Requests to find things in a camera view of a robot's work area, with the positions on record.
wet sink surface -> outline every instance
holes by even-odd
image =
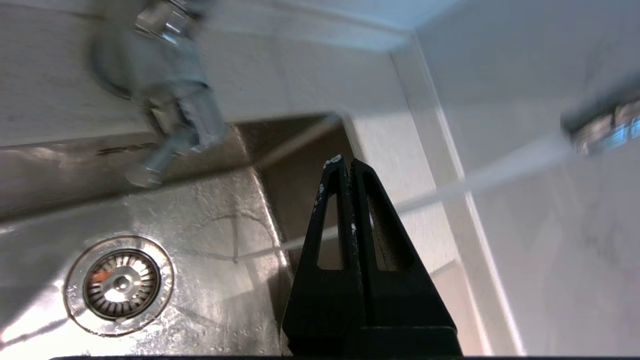
[[[150,192],[124,181],[149,134],[0,149],[0,356],[280,355],[296,255],[235,259],[303,236],[323,163],[353,155],[332,115],[230,134],[219,149],[175,161]],[[92,334],[65,306],[66,292],[82,291],[68,286],[69,272],[95,244],[132,235],[170,258],[166,306],[138,331]]]

faucet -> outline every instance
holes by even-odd
[[[161,146],[125,174],[155,188],[171,160],[225,137],[193,34],[214,0],[108,0],[90,47],[90,65],[112,94],[139,103]]]

drain ring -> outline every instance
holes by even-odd
[[[172,289],[173,267],[164,250],[145,238],[121,236],[96,244],[76,261],[65,305],[88,332],[119,336],[157,318]]]

sink drain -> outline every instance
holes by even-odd
[[[102,241],[87,250],[69,273],[69,315],[89,332],[128,334],[153,321],[169,301],[173,267],[164,250],[138,236]]]

stainless steel sink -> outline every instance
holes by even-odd
[[[304,236],[324,162],[353,153],[332,114],[229,133],[217,149],[174,161],[154,191],[124,178],[154,147],[151,133],[0,148],[0,357],[280,355],[297,255],[245,255]],[[148,324],[102,319],[116,330],[105,334],[67,305],[83,299],[71,282],[89,276],[78,275],[90,273],[87,257],[106,250],[91,251],[118,239],[157,244],[170,262],[160,277],[172,279]]]

